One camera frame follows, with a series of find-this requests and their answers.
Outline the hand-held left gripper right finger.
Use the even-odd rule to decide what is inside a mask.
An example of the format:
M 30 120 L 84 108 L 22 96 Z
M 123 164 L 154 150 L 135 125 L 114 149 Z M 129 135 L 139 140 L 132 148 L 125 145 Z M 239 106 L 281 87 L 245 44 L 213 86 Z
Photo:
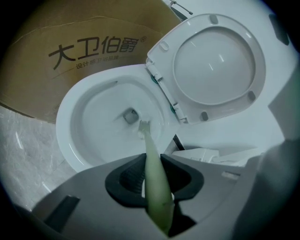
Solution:
M 259 158 L 245 167 L 217 165 L 162 154 L 180 212 L 172 240 L 233 240 L 238 217 L 255 182 Z

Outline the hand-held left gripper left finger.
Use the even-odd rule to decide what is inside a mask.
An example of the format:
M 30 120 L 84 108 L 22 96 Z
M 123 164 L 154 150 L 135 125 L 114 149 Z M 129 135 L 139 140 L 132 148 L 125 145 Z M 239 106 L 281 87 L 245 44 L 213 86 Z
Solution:
M 162 240 L 142 197 L 145 154 L 77 173 L 33 209 L 66 240 Z

